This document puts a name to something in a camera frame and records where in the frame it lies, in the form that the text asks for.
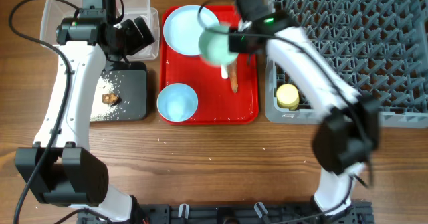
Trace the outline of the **green bowl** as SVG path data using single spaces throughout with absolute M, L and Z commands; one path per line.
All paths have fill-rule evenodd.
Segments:
M 229 25 L 213 25 L 199 37 L 199 51 L 205 62 L 212 66 L 228 66 L 238 57 L 229 51 Z

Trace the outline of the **brown food scrap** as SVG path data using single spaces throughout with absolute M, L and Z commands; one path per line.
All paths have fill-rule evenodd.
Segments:
M 115 105 L 121 101 L 120 97 L 114 93 L 102 94 L 102 103 L 107 105 Z

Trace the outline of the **yellow cup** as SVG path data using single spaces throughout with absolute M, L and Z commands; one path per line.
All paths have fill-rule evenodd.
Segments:
M 280 108 L 295 110 L 300 103 L 300 96 L 297 87 L 293 84 L 282 84 L 276 90 L 277 105 Z

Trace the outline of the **white rice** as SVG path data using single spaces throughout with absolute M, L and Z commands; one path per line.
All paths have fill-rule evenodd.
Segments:
M 92 104 L 92 111 L 90 115 L 91 122 L 105 122 L 119 120 L 119 103 L 107 104 L 103 103 L 103 95 L 115 94 L 118 98 L 121 86 L 121 81 L 118 78 L 103 78 L 98 80 L 96 91 L 94 94 L 94 101 Z

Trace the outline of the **small light blue bowl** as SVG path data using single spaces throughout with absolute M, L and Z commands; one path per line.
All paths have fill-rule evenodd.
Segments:
M 199 99 L 192 87 L 174 83 L 164 87 L 157 98 L 159 114 L 170 122 L 178 123 L 190 119 L 197 111 Z

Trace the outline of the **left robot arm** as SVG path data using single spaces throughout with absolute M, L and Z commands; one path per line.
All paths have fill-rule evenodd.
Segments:
M 104 70 L 121 70 L 147 105 L 147 68 L 129 57 L 154 42 L 143 18 L 126 19 L 123 0 L 82 0 L 56 29 L 58 71 L 45 119 L 33 144 L 18 148 L 23 194 L 70 207 L 107 223 L 148 223 L 137 199 L 109 182 L 106 165 L 90 152 L 90 115 Z

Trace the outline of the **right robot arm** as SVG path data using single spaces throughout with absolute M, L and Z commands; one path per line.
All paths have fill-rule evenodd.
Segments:
M 313 202 L 321 215 L 337 219 L 348 211 L 352 190 L 379 147 L 379 101 L 343 80 L 285 11 L 271 12 L 263 0 L 233 0 L 244 26 L 232 29 L 229 49 L 264 49 L 321 119 L 312 142 L 322 167 Z

